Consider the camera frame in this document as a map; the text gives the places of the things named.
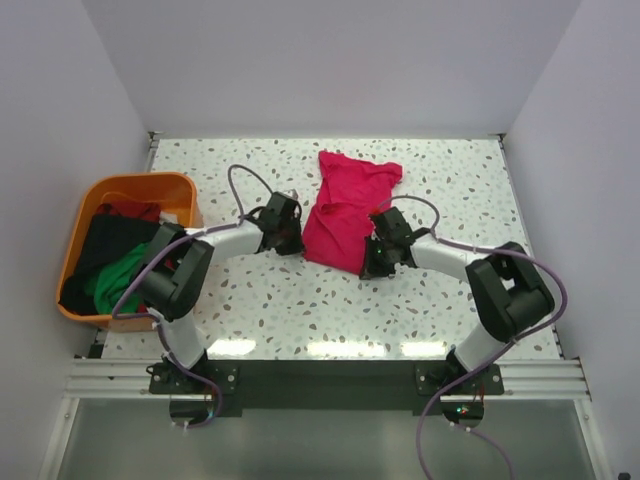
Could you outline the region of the pink red t shirt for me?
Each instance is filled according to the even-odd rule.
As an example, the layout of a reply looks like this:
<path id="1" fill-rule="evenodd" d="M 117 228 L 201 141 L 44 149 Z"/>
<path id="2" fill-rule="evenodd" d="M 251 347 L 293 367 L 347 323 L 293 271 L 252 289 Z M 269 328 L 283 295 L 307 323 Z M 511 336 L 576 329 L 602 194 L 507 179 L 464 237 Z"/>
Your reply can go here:
<path id="1" fill-rule="evenodd" d="M 321 185 L 303 229 L 304 258 L 357 275 L 364 262 L 369 219 L 403 177 L 394 162 L 376 164 L 344 154 L 318 154 Z"/>

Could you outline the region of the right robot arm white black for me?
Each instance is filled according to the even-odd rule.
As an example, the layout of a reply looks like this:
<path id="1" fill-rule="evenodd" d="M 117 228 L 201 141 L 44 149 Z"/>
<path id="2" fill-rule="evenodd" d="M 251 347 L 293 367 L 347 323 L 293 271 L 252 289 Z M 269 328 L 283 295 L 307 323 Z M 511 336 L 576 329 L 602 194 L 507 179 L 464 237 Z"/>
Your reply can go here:
<path id="1" fill-rule="evenodd" d="M 414 230 L 395 207 L 370 216 L 362 279 L 390 277 L 398 266 L 432 270 L 467 283 L 479 324 L 447 354 L 455 378 L 489 362 L 555 309 L 555 300 L 521 245 L 474 247 Z"/>

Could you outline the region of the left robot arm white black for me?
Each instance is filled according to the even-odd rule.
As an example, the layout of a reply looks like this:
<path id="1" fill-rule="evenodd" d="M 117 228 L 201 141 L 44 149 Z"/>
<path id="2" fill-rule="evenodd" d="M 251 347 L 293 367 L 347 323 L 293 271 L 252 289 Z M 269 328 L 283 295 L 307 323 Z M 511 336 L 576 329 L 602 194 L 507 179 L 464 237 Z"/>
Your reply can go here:
<path id="1" fill-rule="evenodd" d="M 202 230 L 171 224 L 158 230 L 131 286 L 171 363 L 192 371 L 207 360 L 193 310 L 209 267 L 269 250 L 280 256 L 304 251 L 301 205 L 293 191 L 272 193 L 266 205 L 242 214 L 237 224 Z"/>

